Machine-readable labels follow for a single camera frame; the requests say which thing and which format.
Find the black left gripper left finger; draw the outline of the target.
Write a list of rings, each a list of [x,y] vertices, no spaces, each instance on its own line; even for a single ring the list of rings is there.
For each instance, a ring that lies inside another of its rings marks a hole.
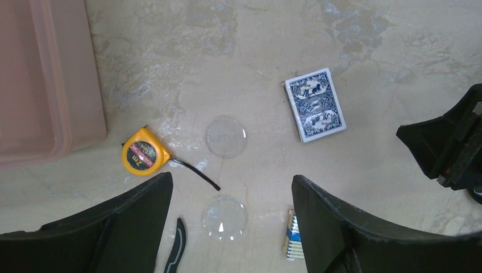
[[[160,173],[37,231],[1,235],[2,272],[154,272],[173,179]]]

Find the blue playing card deck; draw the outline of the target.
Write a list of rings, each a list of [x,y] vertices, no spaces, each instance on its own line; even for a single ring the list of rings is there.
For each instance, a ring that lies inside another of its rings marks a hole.
[[[302,143],[347,128],[328,68],[282,82]]]

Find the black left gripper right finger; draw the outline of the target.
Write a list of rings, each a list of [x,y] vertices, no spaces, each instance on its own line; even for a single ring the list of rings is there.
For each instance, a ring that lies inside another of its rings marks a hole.
[[[302,175],[292,181],[309,272],[480,272],[481,233],[448,236],[401,226],[339,199]]]

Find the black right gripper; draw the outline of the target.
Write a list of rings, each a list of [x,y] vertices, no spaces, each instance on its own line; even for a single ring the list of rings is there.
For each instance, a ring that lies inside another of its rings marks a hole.
[[[396,135],[429,179],[481,203],[481,84],[441,117],[402,125]]]

